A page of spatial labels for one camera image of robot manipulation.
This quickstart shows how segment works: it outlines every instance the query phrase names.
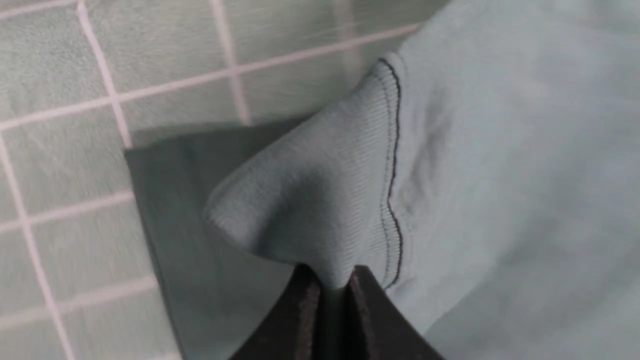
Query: dark stitching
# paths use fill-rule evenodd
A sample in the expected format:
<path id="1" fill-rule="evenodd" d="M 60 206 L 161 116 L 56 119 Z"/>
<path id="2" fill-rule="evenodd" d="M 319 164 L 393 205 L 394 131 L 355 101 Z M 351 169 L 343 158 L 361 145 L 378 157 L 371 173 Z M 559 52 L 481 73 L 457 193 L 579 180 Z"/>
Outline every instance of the dark stitching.
<path id="1" fill-rule="evenodd" d="M 391 117 L 391 106 L 389 106 L 389 96 L 388 96 L 388 92 L 387 92 L 387 86 L 385 84 L 385 82 L 382 80 L 382 78 L 376 74 L 375 72 L 372 72 L 371 75 L 376 78 L 376 80 L 378 80 L 378 82 L 380 83 L 380 85 L 382 85 L 382 89 L 383 92 L 385 93 L 385 103 L 387 104 L 387 118 Z M 390 149 L 389 146 L 391 145 L 392 142 L 392 135 L 391 135 L 391 128 L 388 127 L 388 131 L 387 131 L 387 136 L 388 136 L 388 145 L 387 145 L 387 161 L 389 160 L 389 153 L 390 153 Z M 388 169 L 387 169 L 387 162 L 385 162 L 385 183 L 387 182 L 387 176 L 388 176 Z M 390 249 L 391 249 L 391 239 L 388 237 L 388 230 L 387 230 L 387 225 L 385 224 L 385 219 L 383 216 L 383 212 L 382 210 L 380 211 L 380 223 L 382 225 L 382 228 L 385 232 L 385 243 L 387 244 L 387 261 L 385 262 L 385 277 L 382 279 L 382 284 L 387 282 L 387 278 L 389 277 L 389 263 L 391 262 L 391 253 L 390 253 Z"/>
<path id="2" fill-rule="evenodd" d="M 391 282 L 391 284 L 389 284 L 387 287 L 385 287 L 386 289 L 389 289 L 391 286 L 393 286 L 397 281 L 398 278 L 400 278 L 400 268 L 402 267 L 402 260 L 403 260 L 403 237 L 402 237 L 402 233 L 400 232 L 400 225 L 398 223 L 398 219 L 396 217 L 396 214 L 394 213 L 394 210 L 391 208 L 391 191 L 394 187 L 394 182 L 396 181 L 396 165 L 397 165 L 397 152 L 398 152 L 398 143 L 399 143 L 399 139 L 400 139 L 400 100 L 402 99 L 402 92 L 400 89 L 400 79 L 398 78 L 398 75 L 396 74 L 396 70 L 391 66 L 391 64 L 389 64 L 389 62 L 385 59 L 381 59 L 380 62 L 382 62 L 383 64 L 385 64 L 385 66 L 387 66 L 387 68 L 389 69 L 389 71 L 391 71 L 391 76 L 394 77 L 394 81 L 396 82 L 396 91 L 398 92 L 398 100 L 397 100 L 397 105 L 396 105 L 396 142 L 394 144 L 394 155 L 393 155 L 393 164 L 392 164 L 392 168 L 391 168 L 391 182 L 389 184 L 389 192 L 387 194 L 387 207 L 389 208 L 389 213 L 391 214 L 391 219 L 394 222 L 394 225 L 396 227 L 396 231 L 398 233 L 398 240 L 400 243 L 400 254 L 398 257 L 398 268 L 396 271 L 396 276 L 394 277 L 394 280 Z"/>

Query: stitching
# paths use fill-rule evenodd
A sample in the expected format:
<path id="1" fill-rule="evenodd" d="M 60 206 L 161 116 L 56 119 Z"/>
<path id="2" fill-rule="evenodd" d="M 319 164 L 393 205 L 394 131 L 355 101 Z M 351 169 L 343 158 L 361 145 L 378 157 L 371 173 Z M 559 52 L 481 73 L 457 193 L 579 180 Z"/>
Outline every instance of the stitching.
<path id="1" fill-rule="evenodd" d="M 400 79 L 398 78 L 398 75 L 396 74 L 396 70 L 391 66 L 391 64 L 389 64 L 389 62 L 385 59 L 381 59 L 380 62 L 382 62 L 382 64 L 384 64 L 389 71 L 391 71 L 391 76 L 393 76 L 394 78 L 394 82 L 396 84 L 396 91 L 397 91 L 397 104 L 396 104 L 396 116 L 395 116 L 395 120 L 396 120 L 396 140 L 394 142 L 394 152 L 393 152 L 393 163 L 392 163 L 392 168 L 391 168 L 391 181 L 389 183 L 389 190 L 387 193 L 387 208 L 389 210 L 389 213 L 391 214 L 391 219 L 394 222 L 394 226 L 396 227 L 396 231 L 398 234 L 398 242 L 399 242 L 399 257 L 398 257 L 398 266 L 397 266 L 397 270 L 396 270 L 396 276 L 394 277 L 393 281 L 385 288 L 389 289 L 391 286 L 393 286 L 397 281 L 398 278 L 400 278 L 400 269 L 402 268 L 402 262 L 403 262 L 403 247 L 404 247 L 404 239 L 402 236 L 402 232 L 400 231 L 400 225 L 398 223 L 398 219 L 396 214 L 394 213 L 394 210 L 391 207 L 391 195 L 393 192 L 393 187 L 394 187 L 394 183 L 396 182 L 396 175 L 397 175 L 397 152 L 398 152 L 398 145 L 399 145 L 399 139 L 400 139 L 400 100 L 402 99 L 402 92 L 400 89 Z"/>
<path id="2" fill-rule="evenodd" d="M 387 86 L 385 84 L 385 82 L 382 80 L 382 78 L 375 72 L 371 72 L 371 75 L 376 78 L 376 80 L 378 80 L 378 82 L 380 83 L 380 85 L 382 85 L 382 89 L 383 92 L 385 93 L 385 102 L 387 104 L 387 118 L 390 119 L 391 118 L 391 106 L 390 106 L 390 102 L 389 102 L 389 96 L 388 96 L 388 92 L 387 92 Z M 387 161 L 385 162 L 385 184 L 387 183 L 387 179 L 388 179 L 388 162 L 390 159 L 389 154 L 391 153 L 391 143 L 393 141 L 392 139 L 392 133 L 391 133 L 391 128 L 390 126 L 387 126 Z M 384 194 L 384 186 L 383 186 L 383 195 L 381 200 L 383 201 L 385 198 L 385 194 Z M 387 278 L 389 276 L 389 265 L 391 262 L 391 239 L 388 235 L 388 229 L 387 229 L 387 225 L 385 224 L 385 220 L 383 218 L 383 210 L 380 209 L 380 224 L 382 225 L 382 228 L 385 232 L 385 239 L 386 239 L 386 244 L 387 244 L 387 261 L 385 264 L 385 277 L 382 279 L 382 283 L 385 284 L 387 282 Z"/>

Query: seam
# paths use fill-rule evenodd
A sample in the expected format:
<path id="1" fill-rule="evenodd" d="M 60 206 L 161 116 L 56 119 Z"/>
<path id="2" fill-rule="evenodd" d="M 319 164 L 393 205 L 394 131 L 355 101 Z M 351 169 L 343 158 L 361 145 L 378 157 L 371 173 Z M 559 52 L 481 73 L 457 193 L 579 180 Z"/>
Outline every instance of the seam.
<path id="1" fill-rule="evenodd" d="M 397 175 L 396 168 L 397 168 L 397 152 L 398 152 L 398 145 L 399 145 L 399 139 L 400 139 L 400 101 L 402 99 L 402 91 L 400 89 L 400 79 L 396 74 L 396 70 L 391 66 L 391 64 L 389 64 L 389 62 L 386 59 L 381 59 L 380 62 L 382 62 L 382 64 L 384 64 L 389 69 L 389 71 L 391 71 L 391 76 L 393 76 L 394 78 L 394 82 L 396 84 L 396 92 L 397 92 L 397 104 L 396 104 L 396 116 L 395 116 L 396 140 L 394 142 L 394 151 L 393 151 L 393 157 L 392 157 L 391 181 L 389 182 L 389 189 L 387 193 L 387 208 L 389 210 L 389 213 L 391 214 L 391 219 L 394 222 L 394 226 L 396 227 L 396 231 L 398 234 L 399 256 L 398 256 L 398 266 L 396 270 L 396 276 L 394 277 L 393 281 L 387 287 L 385 287 L 385 290 L 386 290 L 386 289 L 389 289 L 391 286 L 393 286 L 398 281 L 398 278 L 400 278 L 400 269 L 402 268 L 402 262 L 403 262 L 403 256 L 404 256 L 403 254 L 404 239 L 402 236 L 402 232 L 400 231 L 400 225 L 399 225 L 396 213 L 394 213 L 394 210 L 391 207 L 391 195 L 393 193 L 393 188 L 396 182 L 396 175 Z"/>
<path id="2" fill-rule="evenodd" d="M 387 104 L 387 119 L 391 119 L 391 105 L 389 102 L 389 96 L 388 96 L 388 92 L 387 92 L 387 86 L 385 84 L 385 82 L 382 80 L 382 78 L 375 72 L 371 72 L 371 76 L 373 76 L 376 80 L 378 80 L 378 82 L 380 83 L 380 85 L 382 86 L 383 92 L 385 94 L 385 103 Z M 393 142 L 393 136 L 391 133 L 391 128 L 390 126 L 387 124 L 387 160 L 385 162 L 385 182 L 384 184 L 387 184 L 387 179 L 389 178 L 389 171 L 388 171 L 388 164 L 389 164 L 389 160 L 390 160 L 390 153 L 391 153 L 391 143 Z M 383 193 L 382 193 L 382 198 L 381 198 L 381 207 L 384 206 L 384 198 L 385 198 L 385 191 L 384 191 L 384 187 L 385 185 L 383 185 Z M 383 215 L 384 210 L 381 208 L 380 209 L 380 224 L 382 225 L 382 229 L 385 232 L 385 243 L 387 244 L 387 261 L 385 264 L 385 276 L 382 279 L 382 284 L 386 284 L 387 283 L 387 279 L 389 277 L 389 265 L 391 262 L 391 239 L 389 237 L 388 234 L 388 229 L 387 229 L 387 225 L 386 225 L 386 221 L 384 219 L 384 215 Z"/>

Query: light blue cloth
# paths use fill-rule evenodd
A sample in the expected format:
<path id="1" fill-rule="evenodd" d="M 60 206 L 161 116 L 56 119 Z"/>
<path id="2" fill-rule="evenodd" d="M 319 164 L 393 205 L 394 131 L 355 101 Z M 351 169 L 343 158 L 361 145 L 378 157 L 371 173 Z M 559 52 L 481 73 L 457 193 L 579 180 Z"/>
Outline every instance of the light blue cloth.
<path id="1" fill-rule="evenodd" d="M 329 289 L 369 266 L 450 360 L 640 354 L 640 3 L 453 1 L 219 185 Z"/>

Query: light blue fabric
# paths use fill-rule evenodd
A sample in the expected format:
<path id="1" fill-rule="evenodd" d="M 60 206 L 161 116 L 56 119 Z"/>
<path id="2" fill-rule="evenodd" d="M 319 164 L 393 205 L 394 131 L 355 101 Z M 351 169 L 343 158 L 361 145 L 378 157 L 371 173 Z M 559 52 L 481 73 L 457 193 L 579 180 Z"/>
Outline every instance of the light blue fabric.
<path id="1" fill-rule="evenodd" d="M 636 358 L 640 3 L 454 1 L 385 61 L 211 224 L 329 289 L 368 265 L 447 359 Z"/>

